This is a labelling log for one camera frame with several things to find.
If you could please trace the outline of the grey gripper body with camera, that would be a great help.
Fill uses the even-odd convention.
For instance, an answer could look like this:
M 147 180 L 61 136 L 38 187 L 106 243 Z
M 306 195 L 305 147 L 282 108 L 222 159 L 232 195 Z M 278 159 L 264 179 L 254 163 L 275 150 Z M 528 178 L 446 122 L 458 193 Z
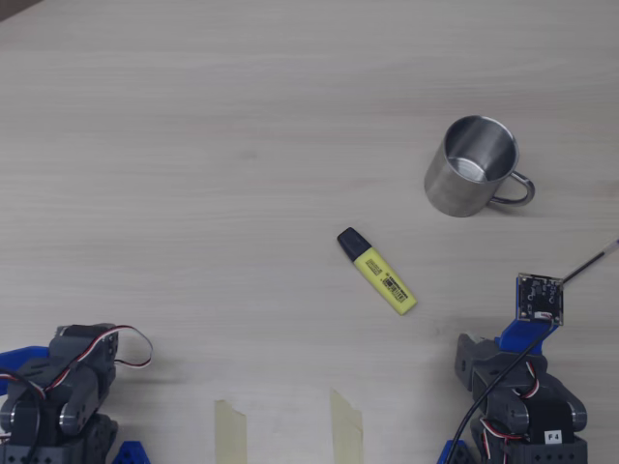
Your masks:
M 516 358 L 509 353 L 496 353 L 493 357 L 471 359 L 471 392 L 473 399 L 477 400 L 486 387 Z M 550 387 L 547 384 L 546 371 L 547 359 L 544 356 L 528 356 L 521 361 L 509 374 L 507 374 L 495 388 L 495 392 L 506 389 L 509 393 L 513 390 L 519 393 L 530 392 L 535 384 L 533 376 L 525 363 L 531 362 L 540 382 L 539 391 L 534 398 L 550 398 Z

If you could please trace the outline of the grey padded gripper finger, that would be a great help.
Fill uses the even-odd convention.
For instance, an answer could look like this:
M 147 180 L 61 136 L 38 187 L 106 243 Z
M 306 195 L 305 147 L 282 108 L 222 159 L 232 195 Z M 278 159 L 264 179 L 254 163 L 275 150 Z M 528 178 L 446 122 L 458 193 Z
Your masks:
M 498 353 L 498 345 L 493 339 L 461 333 L 457 339 L 456 376 L 463 386 L 472 390 L 475 369 L 493 364 Z

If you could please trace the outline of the grey gripper body without camera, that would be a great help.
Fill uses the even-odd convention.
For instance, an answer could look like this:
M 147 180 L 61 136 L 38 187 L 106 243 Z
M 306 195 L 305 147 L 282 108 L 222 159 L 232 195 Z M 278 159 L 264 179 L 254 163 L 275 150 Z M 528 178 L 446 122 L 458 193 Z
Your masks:
M 101 387 L 110 387 L 116 377 L 119 326 L 113 324 L 69 325 L 57 328 L 49 344 L 49 356 L 59 361 L 59 371 L 48 382 L 59 387 L 81 367 L 94 371 Z

